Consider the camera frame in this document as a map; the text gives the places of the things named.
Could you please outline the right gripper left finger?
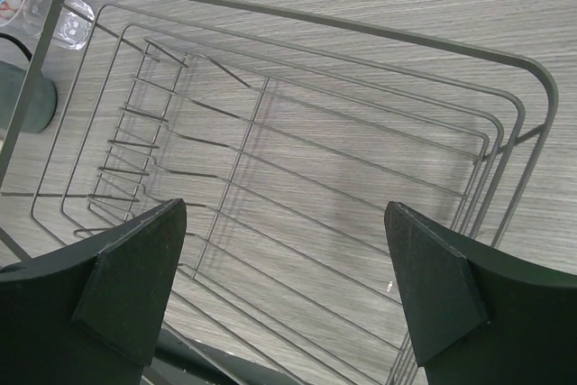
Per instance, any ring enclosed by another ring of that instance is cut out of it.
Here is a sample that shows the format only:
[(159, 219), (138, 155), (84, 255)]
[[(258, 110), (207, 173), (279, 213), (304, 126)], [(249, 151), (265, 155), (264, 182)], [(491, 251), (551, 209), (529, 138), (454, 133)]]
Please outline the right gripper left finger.
[(171, 199), (1, 270), (3, 384), (137, 384), (151, 364), (184, 243)]

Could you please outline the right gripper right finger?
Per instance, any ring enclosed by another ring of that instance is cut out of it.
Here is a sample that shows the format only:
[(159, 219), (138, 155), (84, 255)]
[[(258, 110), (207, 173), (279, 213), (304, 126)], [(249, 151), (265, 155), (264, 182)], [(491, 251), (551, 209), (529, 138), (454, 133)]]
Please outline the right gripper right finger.
[(574, 384), (576, 277), (388, 203), (384, 224), (417, 365), (431, 384)]

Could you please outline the black wire dish rack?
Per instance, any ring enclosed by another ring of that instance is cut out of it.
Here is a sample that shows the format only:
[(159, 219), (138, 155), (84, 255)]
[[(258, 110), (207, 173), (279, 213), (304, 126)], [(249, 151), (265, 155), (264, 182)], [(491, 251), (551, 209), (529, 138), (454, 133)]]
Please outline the black wire dish rack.
[[(53, 0), (49, 24), (65, 0)], [(45, 133), (2, 155), (2, 261), (179, 197), (165, 329), (295, 384), (423, 384), (384, 215), (402, 202), (502, 243), (559, 104), (528, 57), (234, 0), (86, 0), (43, 36)]]

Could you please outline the clear glass tumbler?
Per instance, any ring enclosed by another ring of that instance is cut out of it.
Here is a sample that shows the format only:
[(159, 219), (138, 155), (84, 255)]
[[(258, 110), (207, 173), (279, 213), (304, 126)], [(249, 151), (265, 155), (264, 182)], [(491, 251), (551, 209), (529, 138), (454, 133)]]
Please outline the clear glass tumbler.
[[(25, 0), (15, 18), (3, 28), (21, 31), (29, 36), (41, 35), (53, 0)], [(56, 12), (57, 24), (52, 41), (61, 48), (81, 50), (85, 47), (95, 18), (92, 7), (83, 0), (65, 0)]]

